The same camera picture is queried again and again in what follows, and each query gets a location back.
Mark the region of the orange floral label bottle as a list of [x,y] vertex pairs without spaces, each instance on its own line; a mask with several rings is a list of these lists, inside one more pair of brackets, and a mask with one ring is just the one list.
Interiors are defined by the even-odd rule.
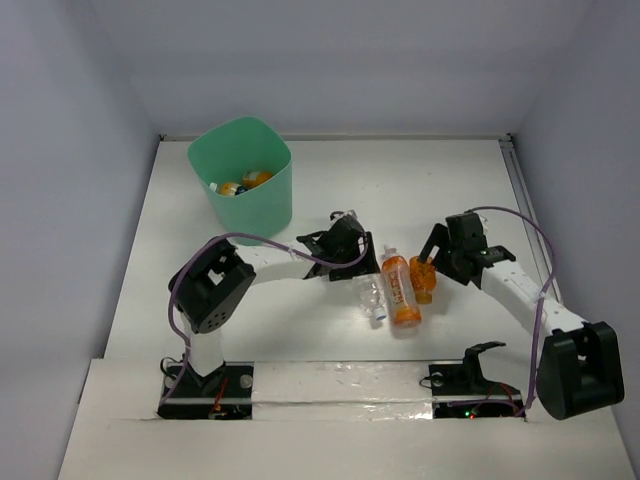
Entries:
[[436,269],[431,264],[432,258],[426,262],[419,261],[418,256],[410,258],[410,280],[418,304],[428,305],[433,301],[433,291],[437,285]]

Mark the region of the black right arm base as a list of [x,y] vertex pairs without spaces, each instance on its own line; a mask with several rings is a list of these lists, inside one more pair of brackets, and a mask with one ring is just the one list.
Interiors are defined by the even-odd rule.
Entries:
[[491,341],[468,347],[461,360],[437,361],[428,366],[419,385],[432,394],[435,419],[474,420],[482,418],[524,418],[521,392],[504,382],[487,379],[480,355],[505,347]]

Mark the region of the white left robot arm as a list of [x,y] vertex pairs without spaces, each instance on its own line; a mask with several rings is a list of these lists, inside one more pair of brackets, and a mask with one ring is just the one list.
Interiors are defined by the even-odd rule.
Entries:
[[354,211],[332,213],[328,229],[298,236],[289,244],[242,232],[209,240],[169,282],[169,324],[184,342],[176,378],[186,376],[198,394],[215,392],[225,365],[220,329],[249,288],[319,277],[354,281],[371,319],[391,315],[391,291],[376,258],[372,233]]

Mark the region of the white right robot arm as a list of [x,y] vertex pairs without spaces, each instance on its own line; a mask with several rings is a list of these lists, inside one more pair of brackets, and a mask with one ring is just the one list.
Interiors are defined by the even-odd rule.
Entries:
[[556,420],[621,403],[625,387],[618,337],[606,322],[589,322],[551,298],[502,245],[492,246],[478,208],[437,223],[421,262],[493,298],[531,335],[529,385],[523,406],[535,401]]

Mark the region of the orange blue juice bottle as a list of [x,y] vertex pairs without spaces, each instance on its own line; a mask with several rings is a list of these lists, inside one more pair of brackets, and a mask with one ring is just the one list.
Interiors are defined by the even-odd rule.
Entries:
[[211,182],[209,184],[209,189],[214,193],[217,193],[219,195],[226,196],[226,197],[238,196],[247,191],[246,187],[236,182],[225,182],[222,184]]

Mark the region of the clear water bottle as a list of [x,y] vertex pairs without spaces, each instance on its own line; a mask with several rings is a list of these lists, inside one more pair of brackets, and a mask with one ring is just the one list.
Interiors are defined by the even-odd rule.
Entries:
[[368,274],[354,279],[361,309],[374,329],[380,328],[387,318],[385,296],[378,274]]

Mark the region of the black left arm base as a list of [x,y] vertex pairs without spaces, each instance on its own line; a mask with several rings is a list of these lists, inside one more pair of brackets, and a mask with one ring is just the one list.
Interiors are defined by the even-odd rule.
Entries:
[[250,420],[254,364],[228,362],[208,376],[190,367],[178,378],[182,361],[160,362],[163,389],[157,414],[167,420]]

